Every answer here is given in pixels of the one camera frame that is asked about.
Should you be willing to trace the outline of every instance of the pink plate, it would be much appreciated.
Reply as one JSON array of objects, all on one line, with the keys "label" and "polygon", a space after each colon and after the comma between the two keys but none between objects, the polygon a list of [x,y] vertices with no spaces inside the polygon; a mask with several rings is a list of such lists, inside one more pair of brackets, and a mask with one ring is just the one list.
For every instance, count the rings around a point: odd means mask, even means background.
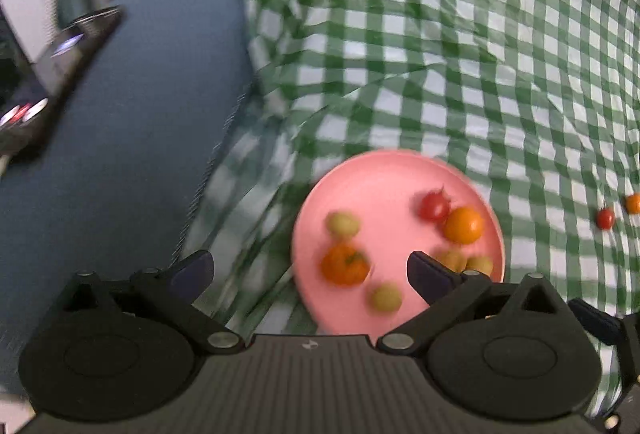
[{"label": "pink plate", "polygon": [[[345,161],[313,188],[302,205],[293,230],[292,259],[300,294],[318,325],[335,335],[367,334],[372,342],[428,305],[406,278],[406,260],[414,250],[432,254],[451,245],[434,224],[415,215],[420,195],[445,189],[452,207],[471,205],[484,218],[485,230],[466,255],[488,255],[494,260],[492,280],[504,277],[504,243],[491,207],[471,182],[444,162],[407,150],[377,150]],[[350,210],[360,218],[354,242],[372,263],[366,281],[356,287],[339,287],[321,275],[319,263],[332,244],[324,218],[335,210]],[[393,281],[401,287],[402,307],[393,315],[369,309],[371,284]]]}]

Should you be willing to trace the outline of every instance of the yellow-green fruit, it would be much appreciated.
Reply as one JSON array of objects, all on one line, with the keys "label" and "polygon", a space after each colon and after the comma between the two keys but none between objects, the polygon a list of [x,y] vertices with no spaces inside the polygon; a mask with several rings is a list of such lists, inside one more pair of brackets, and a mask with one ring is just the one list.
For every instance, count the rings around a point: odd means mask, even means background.
[{"label": "yellow-green fruit", "polygon": [[369,305],[380,313],[395,313],[402,305],[402,292],[393,282],[383,282],[369,293]]},{"label": "yellow-green fruit", "polygon": [[351,239],[360,231],[360,220],[351,212],[331,212],[324,220],[326,228],[336,239]]},{"label": "yellow-green fruit", "polygon": [[491,272],[494,269],[494,262],[490,257],[486,255],[476,255],[475,257],[469,257],[466,262],[466,270],[478,270],[484,273],[486,276],[491,276]]},{"label": "yellow-green fruit", "polygon": [[460,250],[440,250],[433,255],[433,258],[456,273],[465,269],[466,257]]}]

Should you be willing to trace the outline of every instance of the orange tomato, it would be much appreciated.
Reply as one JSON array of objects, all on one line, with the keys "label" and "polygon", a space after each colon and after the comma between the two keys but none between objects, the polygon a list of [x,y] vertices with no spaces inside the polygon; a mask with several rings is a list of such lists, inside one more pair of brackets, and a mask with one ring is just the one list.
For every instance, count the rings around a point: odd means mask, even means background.
[{"label": "orange tomato", "polygon": [[456,244],[471,244],[484,232],[482,216],[471,207],[458,207],[449,214],[444,223],[446,239]]},{"label": "orange tomato", "polygon": [[640,214],[640,194],[638,192],[626,198],[626,211],[630,214]]},{"label": "orange tomato", "polygon": [[322,258],[320,270],[329,282],[340,286],[356,286],[367,278],[370,265],[364,254],[352,244],[340,241]]}]

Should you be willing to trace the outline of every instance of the round black cover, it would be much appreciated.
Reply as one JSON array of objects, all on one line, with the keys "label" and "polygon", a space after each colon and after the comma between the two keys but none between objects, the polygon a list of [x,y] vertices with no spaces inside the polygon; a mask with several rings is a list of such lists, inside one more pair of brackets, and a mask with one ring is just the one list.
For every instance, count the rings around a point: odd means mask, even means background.
[{"label": "round black cover", "polygon": [[37,410],[107,422],[168,401],[191,374],[186,338],[164,324],[102,310],[63,315],[33,337],[18,366]]},{"label": "round black cover", "polygon": [[426,363],[463,407],[515,421],[582,410],[600,380],[600,360],[584,332],[529,311],[455,325],[435,339]]}]

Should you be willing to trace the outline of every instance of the gingham pattern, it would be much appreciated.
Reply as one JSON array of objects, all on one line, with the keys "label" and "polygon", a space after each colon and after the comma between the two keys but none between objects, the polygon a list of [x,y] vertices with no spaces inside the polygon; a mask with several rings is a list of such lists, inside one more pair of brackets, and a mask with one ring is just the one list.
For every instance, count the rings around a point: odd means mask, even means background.
[{"label": "gingham pattern", "polygon": [[[209,248],[198,305],[242,334],[316,329],[289,241],[313,183],[374,148],[468,176],[504,233],[507,281],[530,271],[606,312],[638,306],[638,0],[246,0],[260,78],[185,254]],[[612,232],[593,214],[612,205]],[[612,351],[597,346],[618,382]]]}]

